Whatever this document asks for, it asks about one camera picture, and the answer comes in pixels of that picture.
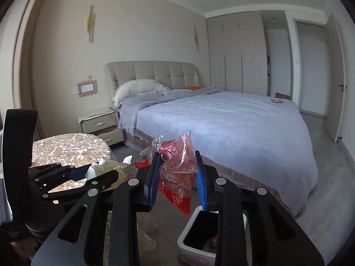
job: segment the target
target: drawer handle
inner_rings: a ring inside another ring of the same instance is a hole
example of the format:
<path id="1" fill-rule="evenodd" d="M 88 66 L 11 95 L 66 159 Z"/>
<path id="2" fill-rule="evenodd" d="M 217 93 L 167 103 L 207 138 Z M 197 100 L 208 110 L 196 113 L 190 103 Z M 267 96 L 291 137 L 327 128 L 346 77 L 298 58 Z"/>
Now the drawer handle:
<path id="1" fill-rule="evenodd" d="M 95 126 L 99 127 L 99 126 L 104 125 L 104 124 L 106 124 L 106 122 L 99 122 L 99 123 L 96 123 Z"/>

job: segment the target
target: gold wall lamp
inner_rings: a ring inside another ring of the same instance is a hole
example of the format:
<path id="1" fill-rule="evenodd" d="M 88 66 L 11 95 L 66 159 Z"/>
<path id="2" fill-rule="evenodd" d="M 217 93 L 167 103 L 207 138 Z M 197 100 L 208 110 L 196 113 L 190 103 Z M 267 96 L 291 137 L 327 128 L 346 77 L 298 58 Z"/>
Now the gold wall lamp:
<path id="1" fill-rule="evenodd" d="M 94 38 L 94 24 L 95 24 L 94 5 L 90 6 L 89 18 L 87 21 L 87 32 L 89 33 L 89 42 L 92 43 Z"/>
<path id="2" fill-rule="evenodd" d="M 193 35 L 193 40 L 195 41 L 196 50 L 198 51 L 198 37 L 197 37 L 197 30 L 196 30 L 196 27 L 195 27 L 195 33 L 194 33 L 194 35 Z"/>

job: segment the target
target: headboard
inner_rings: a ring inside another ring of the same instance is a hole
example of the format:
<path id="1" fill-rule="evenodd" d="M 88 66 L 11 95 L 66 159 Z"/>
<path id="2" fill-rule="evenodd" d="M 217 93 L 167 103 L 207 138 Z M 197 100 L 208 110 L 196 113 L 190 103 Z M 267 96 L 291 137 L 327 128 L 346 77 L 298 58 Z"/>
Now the headboard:
<path id="1" fill-rule="evenodd" d="M 135 79 L 155 79 L 170 89 L 204 84 L 195 65 L 181 62 L 111 62 L 105 65 L 105 75 L 111 97 L 115 95 L 118 86 Z"/>

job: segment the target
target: bed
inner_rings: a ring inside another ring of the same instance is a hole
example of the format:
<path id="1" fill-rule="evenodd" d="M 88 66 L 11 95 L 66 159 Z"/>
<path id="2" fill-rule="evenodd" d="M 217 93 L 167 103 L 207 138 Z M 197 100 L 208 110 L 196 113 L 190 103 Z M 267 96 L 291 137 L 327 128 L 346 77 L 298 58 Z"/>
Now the bed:
<path id="1" fill-rule="evenodd" d="M 155 79 L 175 89 L 169 93 L 172 98 L 144 94 L 125 99 L 131 110 L 124 111 L 123 104 L 119 112 L 128 146 L 142 150 L 155 133 L 174 137 L 192 130 L 195 149 L 220 176 L 242 188 L 267 188 L 295 216 L 304 209 L 318 170 L 307 126 L 294 102 L 275 103 L 270 97 L 211 87 L 178 90 L 202 84 L 189 63 L 113 62 L 105 70 L 112 97 L 119 85 L 134 79 Z"/>

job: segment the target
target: bolt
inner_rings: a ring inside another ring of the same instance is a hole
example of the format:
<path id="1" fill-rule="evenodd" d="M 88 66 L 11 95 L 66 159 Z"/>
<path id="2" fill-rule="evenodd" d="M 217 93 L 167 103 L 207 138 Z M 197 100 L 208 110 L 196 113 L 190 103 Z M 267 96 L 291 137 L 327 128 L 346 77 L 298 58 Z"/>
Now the bolt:
<path id="1" fill-rule="evenodd" d="M 216 179 L 216 183 L 218 185 L 224 185 L 225 183 L 227 183 L 227 181 L 224 178 L 219 177 L 219 178 Z"/>
<path id="2" fill-rule="evenodd" d="M 139 180 L 136 179 L 136 178 L 132 178 L 132 179 L 130 179 L 130 180 L 128 181 L 128 185 L 129 185 L 129 186 L 135 186 L 135 185 L 137 185 L 138 183 L 139 183 Z"/>
<path id="3" fill-rule="evenodd" d="M 92 189 L 90 189 L 89 191 L 88 191 L 88 195 L 90 196 L 90 197 L 93 197 L 93 196 L 95 196 L 96 194 L 97 194 L 97 189 L 95 189 L 95 188 L 92 188 Z"/>
<path id="4" fill-rule="evenodd" d="M 266 195 L 267 194 L 267 190 L 262 187 L 259 187 L 256 191 L 259 195 Z"/>

